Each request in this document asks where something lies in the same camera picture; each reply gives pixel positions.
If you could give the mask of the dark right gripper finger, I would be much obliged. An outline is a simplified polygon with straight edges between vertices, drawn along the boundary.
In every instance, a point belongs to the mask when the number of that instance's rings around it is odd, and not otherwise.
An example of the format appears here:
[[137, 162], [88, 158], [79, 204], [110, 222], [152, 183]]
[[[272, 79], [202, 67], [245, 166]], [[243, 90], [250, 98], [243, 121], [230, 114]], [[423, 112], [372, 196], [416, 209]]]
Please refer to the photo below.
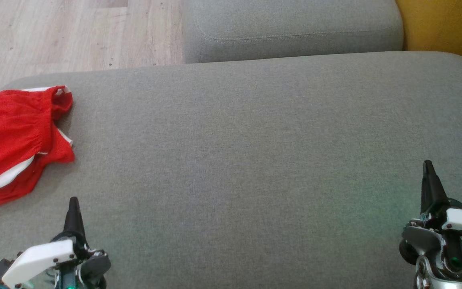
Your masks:
[[420, 213], [433, 218], [445, 219], [449, 198], [444, 190], [431, 160], [422, 165]]

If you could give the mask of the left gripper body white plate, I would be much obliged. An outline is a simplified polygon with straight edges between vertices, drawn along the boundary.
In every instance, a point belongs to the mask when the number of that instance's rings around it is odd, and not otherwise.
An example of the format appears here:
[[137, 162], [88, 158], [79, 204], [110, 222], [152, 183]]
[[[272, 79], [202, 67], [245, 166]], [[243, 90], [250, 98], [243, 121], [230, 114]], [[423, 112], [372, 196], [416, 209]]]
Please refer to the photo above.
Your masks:
[[14, 259], [2, 259], [2, 289], [33, 289], [31, 280], [46, 273], [55, 289], [106, 289], [111, 261], [105, 250], [93, 250], [73, 236], [58, 234]]

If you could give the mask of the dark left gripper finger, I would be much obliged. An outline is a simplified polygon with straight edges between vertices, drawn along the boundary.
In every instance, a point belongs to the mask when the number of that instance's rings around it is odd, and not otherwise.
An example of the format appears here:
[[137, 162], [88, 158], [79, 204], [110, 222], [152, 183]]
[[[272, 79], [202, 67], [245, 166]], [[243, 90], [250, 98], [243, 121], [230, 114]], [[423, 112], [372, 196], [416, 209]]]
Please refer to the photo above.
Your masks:
[[67, 236], [75, 237], [77, 241], [82, 244], [86, 243], [83, 217], [79, 206], [79, 200], [76, 196], [71, 197], [69, 200], [63, 232], [66, 233]]

